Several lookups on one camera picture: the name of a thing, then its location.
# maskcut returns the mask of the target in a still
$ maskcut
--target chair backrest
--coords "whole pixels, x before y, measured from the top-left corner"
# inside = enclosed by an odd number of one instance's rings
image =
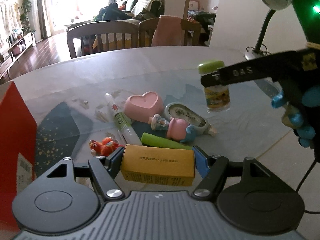
[[[71,29],[73,29],[73,28],[75,28],[75,27],[78,27],[78,26],[80,26],[80,25],[83,25],[83,24],[87,24],[87,23],[86,23],[86,22],[74,23],[74,24],[72,24],[72,25],[70,25],[70,26],[68,27],[67,32],[70,31]]]
[[[92,35],[97,35],[97,50],[98,52],[109,51],[109,38],[108,34],[114,34],[115,47],[117,47],[117,33],[122,33],[121,39],[121,49],[125,49],[125,38],[124,34],[131,34],[131,48],[136,48],[138,46],[138,33],[139,27],[135,24],[125,22],[125,21],[103,21],[103,22],[93,22],[80,25],[74,29],[71,29],[67,32],[67,42],[69,47],[69,52],[71,58],[76,57],[76,50],[73,43],[73,39],[81,39],[81,52],[84,55],[84,37],[89,39],[89,53],[93,54],[93,43],[95,38]],[[104,49],[101,39],[101,34],[106,35],[106,49]]]
[[[149,34],[149,46],[151,46],[153,34],[158,26],[159,18],[152,18],[139,23],[139,47],[146,46],[146,32]],[[181,29],[184,30],[183,45],[188,44],[188,31],[193,31],[192,46],[197,46],[201,32],[201,25],[198,22],[190,22],[181,19]]]

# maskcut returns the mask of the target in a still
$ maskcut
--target orange plush toy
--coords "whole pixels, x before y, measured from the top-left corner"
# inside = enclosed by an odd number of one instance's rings
[[[116,139],[111,137],[104,138],[102,142],[97,142],[95,140],[90,140],[89,142],[92,155],[109,156],[120,146],[123,145],[120,145]]]

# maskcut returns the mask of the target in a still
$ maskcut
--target silver screw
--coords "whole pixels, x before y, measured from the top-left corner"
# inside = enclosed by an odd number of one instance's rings
[[[122,191],[119,189],[110,189],[107,191],[108,197],[120,197],[122,195]]]
[[[194,194],[198,197],[207,197],[210,194],[210,191],[204,188],[195,190]]]

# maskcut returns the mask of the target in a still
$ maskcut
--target white tablecloth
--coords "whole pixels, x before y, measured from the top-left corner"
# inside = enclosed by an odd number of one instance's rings
[[[230,110],[208,113],[196,68],[210,59],[230,65],[244,61],[244,56],[236,50],[192,46],[126,49],[60,62],[20,76],[14,82],[39,127],[46,120],[50,122],[55,107],[63,103],[63,107],[70,109],[80,135],[69,155],[78,162],[92,157],[90,139],[116,135],[113,123],[95,117],[97,110],[105,105],[104,94],[112,93],[122,103],[132,94],[147,91],[158,92],[165,104],[174,101],[186,104],[217,128],[216,137],[204,135],[194,142],[208,154],[221,154],[231,161],[260,156],[289,131],[281,123],[284,110],[272,109],[270,98],[254,82],[245,82],[230,86]],[[84,100],[89,102],[88,109],[81,106]],[[36,150],[36,156],[40,151],[40,148]],[[119,180],[120,186],[127,190],[143,187],[123,178]],[[199,180],[197,175],[194,185]],[[145,188],[172,189],[160,185]]]

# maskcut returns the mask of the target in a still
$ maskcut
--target blue glove finger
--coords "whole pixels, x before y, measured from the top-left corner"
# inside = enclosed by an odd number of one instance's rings
[[[299,137],[303,139],[309,139],[309,140],[313,139],[314,136],[316,135],[315,129],[313,129],[313,127],[311,127],[310,125],[306,125],[297,129],[297,133]]]
[[[283,106],[288,100],[284,97],[283,90],[277,94],[275,97],[271,100],[271,106],[272,108],[279,108]]]
[[[307,107],[320,106],[320,86],[309,88],[302,96],[301,102]]]
[[[289,121],[293,124],[295,127],[300,127],[303,125],[303,116],[300,112],[297,112],[295,114],[289,114],[288,115]]]
[[[304,148],[308,148],[310,146],[310,141],[307,139],[299,138],[299,143]]]

